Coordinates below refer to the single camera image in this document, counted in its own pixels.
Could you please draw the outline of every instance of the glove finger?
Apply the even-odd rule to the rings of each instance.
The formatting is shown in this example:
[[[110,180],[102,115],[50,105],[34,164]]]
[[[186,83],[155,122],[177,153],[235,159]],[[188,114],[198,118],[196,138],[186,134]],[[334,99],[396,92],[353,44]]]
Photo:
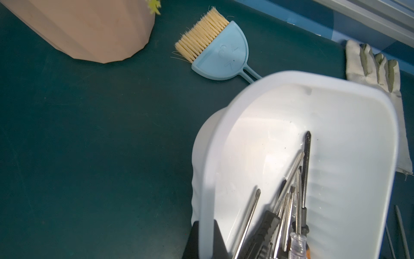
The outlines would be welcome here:
[[[377,55],[375,55],[375,61],[378,64],[378,71],[377,71],[378,84],[386,92],[390,92],[389,87],[388,87],[389,84],[388,84],[388,63],[387,63],[387,58],[383,54],[378,53]]]
[[[401,81],[400,81],[400,66],[398,61],[389,60],[388,61],[388,88],[390,92],[399,92]]]
[[[372,53],[372,48],[368,44],[362,45],[361,63],[366,81],[372,85],[378,84],[378,66]]]
[[[345,53],[347,56],[347,80],[364,83],[365,73],[361,63],[362,49],[359,44],[353,40],[348,40],[345,47]]]

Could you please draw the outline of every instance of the work glove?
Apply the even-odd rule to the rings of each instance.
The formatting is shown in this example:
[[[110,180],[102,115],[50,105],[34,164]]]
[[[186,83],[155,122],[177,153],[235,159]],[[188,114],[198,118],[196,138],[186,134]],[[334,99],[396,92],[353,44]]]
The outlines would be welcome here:
[[[396,60],[388,61],[381,53],[374,56],[372,48],[368,44],[360,46],[353,40],[347,41],[346,56],[347,80],[383,91],[394,105],[400,133],[396,171],[404,174],[413,174],[412,162],[408,151],[407,134],[405,132],[398,62]]]

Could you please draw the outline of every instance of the white plastic bin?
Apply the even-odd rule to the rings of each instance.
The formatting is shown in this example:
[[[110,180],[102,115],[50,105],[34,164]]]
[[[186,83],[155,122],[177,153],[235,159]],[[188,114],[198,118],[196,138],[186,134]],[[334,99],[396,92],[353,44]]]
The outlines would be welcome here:
[[[244,89],[196,137],[192,223],[200,221],[200,259],[212,256],[213,218],[232,251],[257,185],[262,194],[251,234],[306,131],[312,259],[378,258],[397,157],[394,108],[379,90],[286,71]]]

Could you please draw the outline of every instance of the blue brush handle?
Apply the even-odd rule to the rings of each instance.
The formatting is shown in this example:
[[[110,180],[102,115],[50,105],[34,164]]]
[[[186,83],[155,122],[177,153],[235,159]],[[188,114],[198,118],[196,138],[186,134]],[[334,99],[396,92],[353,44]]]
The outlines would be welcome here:
[[[246,64],[246,66],[243,69],[246,70],[247,72],[249,72],[249,74],[251,74],[256,79],[262,78],[259,74],[257,74],[247,64]],[[239,73],[239,75],[241,75],[241,77],[243,77],[244,79],[246,79],[246,81],[249,82],[250,84],[253,84],[254,83],[254,80],[250,76],[248,76],[243,70]]]

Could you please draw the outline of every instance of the black screwdriver handle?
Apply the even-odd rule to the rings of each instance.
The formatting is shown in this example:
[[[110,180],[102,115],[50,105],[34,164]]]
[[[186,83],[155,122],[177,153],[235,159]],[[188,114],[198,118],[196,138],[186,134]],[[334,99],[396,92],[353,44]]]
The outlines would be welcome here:
[[[268,259],[272,244],[270,242],[280,218],[271,211],[265,211],[262,222],[254,235],[243,245],[241,259]]]

